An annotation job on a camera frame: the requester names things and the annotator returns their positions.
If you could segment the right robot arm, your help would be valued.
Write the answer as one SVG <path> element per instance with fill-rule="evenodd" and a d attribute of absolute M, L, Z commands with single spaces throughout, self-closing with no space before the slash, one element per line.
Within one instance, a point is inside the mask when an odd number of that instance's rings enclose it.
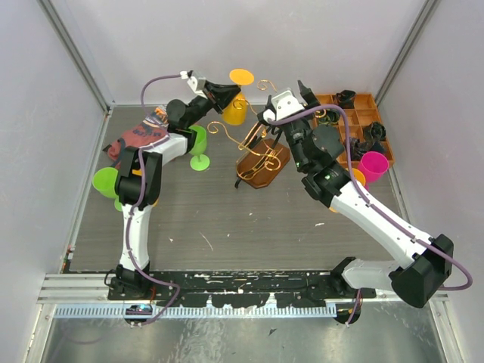
<path fill-rule="evenodd" d="M 344 259 L 331 272 L 333 292 L 347 298 L 363 288 L 391 290 L 410 306 L 425 306 L 451 274 L 453 242 L 444 234 L 431 237 L 408 224 L 357 182 L 337 160 L 346 150 L 337 129 L 310 124 L 318 111 L 343 110 L 319 104 L 304 85 L 299 92 L 301 101 L 289 88 L 268 96 L 259 121 L 284 133 L 309 196 L 353 221 L 392 257 L 379 262 Z"/>

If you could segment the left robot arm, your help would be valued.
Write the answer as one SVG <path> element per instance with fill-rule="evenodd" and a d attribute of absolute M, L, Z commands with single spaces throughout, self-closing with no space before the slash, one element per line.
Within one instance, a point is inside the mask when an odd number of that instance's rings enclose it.
<path fill-rule="evenodd" d="M 161 193 L 163 166 L 190 154 L 191 168 L 207 169 L 207 132 L 197 122 L 211 110 L 222 113 L 240 94 L 239 85 L 220 85 L 194 76 L 188 84 L 195 94 L 190 102 L 171 100 L 144 118 L 160 135 L 119 153 L 114 189 L 123 211 L 123 251 L 110 286 L 133 299 L 144 299 L 159 284 L 149 275 L 147 242 L 150 215 Z"/>

